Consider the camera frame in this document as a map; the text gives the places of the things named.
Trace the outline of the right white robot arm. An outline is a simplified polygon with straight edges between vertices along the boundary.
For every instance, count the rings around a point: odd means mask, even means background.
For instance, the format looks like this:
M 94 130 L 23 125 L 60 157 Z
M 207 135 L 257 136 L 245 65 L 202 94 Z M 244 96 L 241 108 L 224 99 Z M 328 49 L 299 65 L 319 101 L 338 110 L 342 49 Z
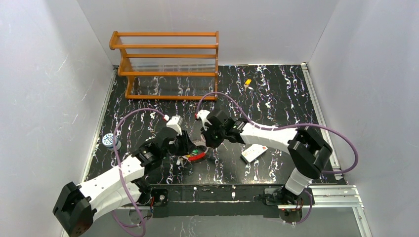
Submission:
M 310 126 L 263 130 L 243 118 L 234 120 L 221 110 L 200 110 L 196 120 L 202 123 L 201 134 L 207 147 L 215 149 L 228 140 L 231 143 L 265 145 L 288 153 L 295 168 L 282 188 L 284 195 L 296 197 L 318 179 L 333 151 Z

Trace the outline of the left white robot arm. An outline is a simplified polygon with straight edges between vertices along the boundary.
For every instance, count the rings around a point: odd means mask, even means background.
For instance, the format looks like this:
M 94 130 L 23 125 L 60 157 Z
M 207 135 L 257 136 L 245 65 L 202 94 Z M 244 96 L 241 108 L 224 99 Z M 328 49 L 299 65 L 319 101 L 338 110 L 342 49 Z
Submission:
M 168 156 L 186 156 L 196 149 L 186 131 L 165 127 L 129 154 L 121 165 L 76 185 L 66 184 L 53 208 L 53 215 L 70 237 L 85 233 L 102 215 L 152 196 L 144 175 L 159 168 Z

